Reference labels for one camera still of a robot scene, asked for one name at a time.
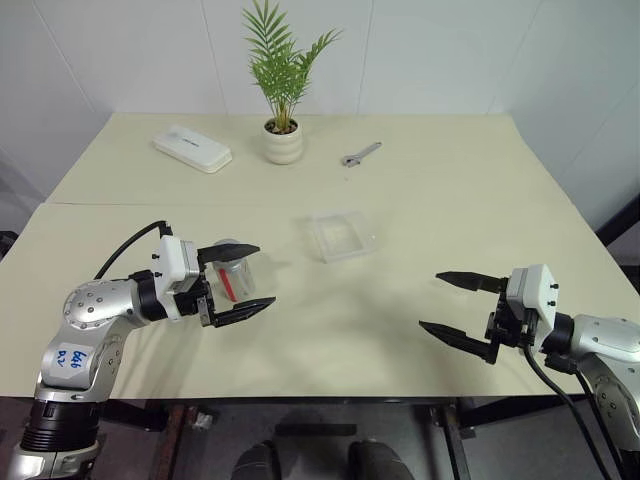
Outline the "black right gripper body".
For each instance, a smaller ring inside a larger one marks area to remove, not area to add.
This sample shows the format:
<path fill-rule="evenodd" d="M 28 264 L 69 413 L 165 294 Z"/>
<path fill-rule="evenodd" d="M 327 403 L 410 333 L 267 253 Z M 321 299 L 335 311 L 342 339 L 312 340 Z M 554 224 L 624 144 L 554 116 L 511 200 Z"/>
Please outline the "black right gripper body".
<path fill-rule="evenodd" d="M 498 302 L 495 311 L 489 315 L 485 331 L 485 338 L 489 341 L 485 358 L 488 364 L 496 363 L 501 345 L 521 349 L 532 347 L 537 333 L 537 312 L 516 300 L 508 302 L 506 277 L 501 278 L 498 285 Z"/>

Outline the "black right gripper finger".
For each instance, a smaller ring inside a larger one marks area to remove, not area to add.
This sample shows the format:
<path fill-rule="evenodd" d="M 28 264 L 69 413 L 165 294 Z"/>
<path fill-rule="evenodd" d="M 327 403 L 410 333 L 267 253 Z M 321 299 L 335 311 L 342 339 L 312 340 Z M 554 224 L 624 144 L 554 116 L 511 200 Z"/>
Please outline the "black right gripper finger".
<path fill-rule="evenodd" d="M 464 331 L 444 324 L 419 321 L 419 325 L 450 347 L 475 355 L 489 364 L 496 361 L 496 349 L 491 343 L 471 338 Z"/>
<path fill-rule="evenodd" d="M 435 275 L 437 279 L 445 281 L 458 288 L 469 291 L 486 291 L 499 294 L 506 289 L 507 278 L 497 278 L 476 272 L 445 271 Z"/>

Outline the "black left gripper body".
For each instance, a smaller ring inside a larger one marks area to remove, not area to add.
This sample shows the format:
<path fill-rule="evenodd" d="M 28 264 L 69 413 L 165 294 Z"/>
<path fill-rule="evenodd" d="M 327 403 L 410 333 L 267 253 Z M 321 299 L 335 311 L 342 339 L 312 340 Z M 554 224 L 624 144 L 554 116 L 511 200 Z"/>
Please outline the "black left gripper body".
<path fill-rule="evenodd" d="M 212 289 L 206 278 L 206 264 L 198 260 L 199 274 L 185 292 L 173 295 L 176 307 L 182 317 L 196 315 L 203 327 L 214 324 L 215 303 Z"/>

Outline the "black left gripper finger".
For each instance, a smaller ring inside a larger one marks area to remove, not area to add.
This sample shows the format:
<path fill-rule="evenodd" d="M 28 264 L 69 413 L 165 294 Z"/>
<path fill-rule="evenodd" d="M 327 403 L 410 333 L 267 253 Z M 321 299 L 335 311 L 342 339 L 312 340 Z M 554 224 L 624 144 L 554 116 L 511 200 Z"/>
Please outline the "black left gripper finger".
<path fill-rule="evenodd" d="M 213 262 L 234 262 L 260 251 L 255 245 L 246 243 L 223 243 L 200 248 L 197 259 L 201 264 Z"/>
<path fill-rule="evenodd" d="M 215 313 L 212 326 L 221 328 L 248 320 L 268 308 L 275 301 L 275 297 L 265 297 L 237 303 L 230 310 Z"/>

